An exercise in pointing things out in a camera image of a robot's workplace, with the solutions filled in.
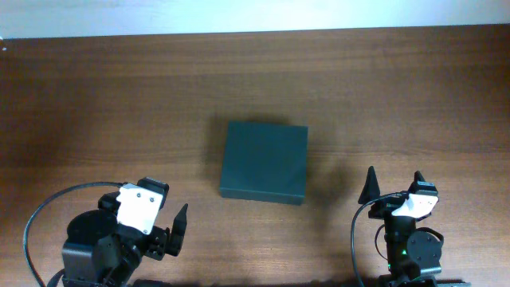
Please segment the black storage box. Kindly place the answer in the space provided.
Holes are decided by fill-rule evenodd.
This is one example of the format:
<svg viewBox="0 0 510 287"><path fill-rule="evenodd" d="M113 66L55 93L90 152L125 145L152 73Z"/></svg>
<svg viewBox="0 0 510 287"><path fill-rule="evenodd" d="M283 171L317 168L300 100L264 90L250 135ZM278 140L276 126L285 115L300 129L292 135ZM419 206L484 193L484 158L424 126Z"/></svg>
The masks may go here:
<svg viewBox="0 0 510 287"><path fill-rule="evenodd" d="M306 193L307 152L306 126L231 121L220 194L299 206Z"/></svg>

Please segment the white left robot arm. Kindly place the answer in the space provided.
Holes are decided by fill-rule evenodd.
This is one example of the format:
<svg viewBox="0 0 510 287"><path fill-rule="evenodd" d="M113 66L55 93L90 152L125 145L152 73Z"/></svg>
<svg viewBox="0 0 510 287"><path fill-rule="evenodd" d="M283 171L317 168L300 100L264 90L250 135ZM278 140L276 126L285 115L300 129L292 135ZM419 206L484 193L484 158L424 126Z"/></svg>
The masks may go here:
<svg viewBox="0 0 510 287"><path fill-rule="evenodd" d="M137 183L113 183L95 210L77 215L67 226L61 254L64 267L49 281L64 286L125 286L143 258L161 261L182 249L188 205L172 227L157 227L169 186L145 177Z"/></svg>

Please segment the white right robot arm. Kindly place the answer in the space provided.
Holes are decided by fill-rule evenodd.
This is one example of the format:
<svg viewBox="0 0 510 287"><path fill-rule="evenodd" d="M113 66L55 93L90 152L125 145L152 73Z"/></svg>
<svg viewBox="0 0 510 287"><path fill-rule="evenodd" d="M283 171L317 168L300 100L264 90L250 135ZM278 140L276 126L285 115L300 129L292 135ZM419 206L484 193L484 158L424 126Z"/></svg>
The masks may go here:
<svg viewBox="0 0 510 287"><path fill-rule="evenodd" d="M356 211L351 222L351 238L355 222L365 208L368 217L383 221L386 261L389 273L381 275L377 286L436 286L435 276L441 272L442 234L417 223L428 218L439 201L437 188L427 182L420 171L405 191L382 195L375 169L369 167Z"/></svg>

